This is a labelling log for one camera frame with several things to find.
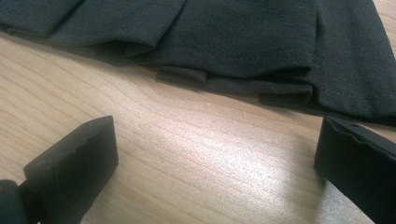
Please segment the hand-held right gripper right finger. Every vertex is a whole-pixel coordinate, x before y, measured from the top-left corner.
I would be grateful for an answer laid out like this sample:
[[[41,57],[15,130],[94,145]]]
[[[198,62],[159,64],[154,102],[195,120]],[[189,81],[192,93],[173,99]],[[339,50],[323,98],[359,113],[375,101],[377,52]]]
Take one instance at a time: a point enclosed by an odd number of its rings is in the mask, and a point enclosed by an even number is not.
[[[315,169],[375,224],[396,224],[396,143],[351,121],[326,117]]]

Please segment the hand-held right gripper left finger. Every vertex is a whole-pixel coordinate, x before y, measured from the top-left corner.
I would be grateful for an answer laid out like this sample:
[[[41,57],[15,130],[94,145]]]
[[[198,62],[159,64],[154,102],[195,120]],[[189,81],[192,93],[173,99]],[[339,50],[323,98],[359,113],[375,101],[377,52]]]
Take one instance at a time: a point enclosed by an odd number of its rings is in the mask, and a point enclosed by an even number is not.
[[[28,223],[80,224],[118,163],[111,116],[78,126],[23,168]]]

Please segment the dark green cloth garment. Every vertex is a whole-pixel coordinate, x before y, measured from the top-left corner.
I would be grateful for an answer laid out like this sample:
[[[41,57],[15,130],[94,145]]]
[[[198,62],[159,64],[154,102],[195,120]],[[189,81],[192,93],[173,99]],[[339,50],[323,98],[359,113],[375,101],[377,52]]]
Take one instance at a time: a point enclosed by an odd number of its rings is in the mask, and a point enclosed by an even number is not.
[[[396,127],[373,0],[0,0],[0,32],[265,105]]]

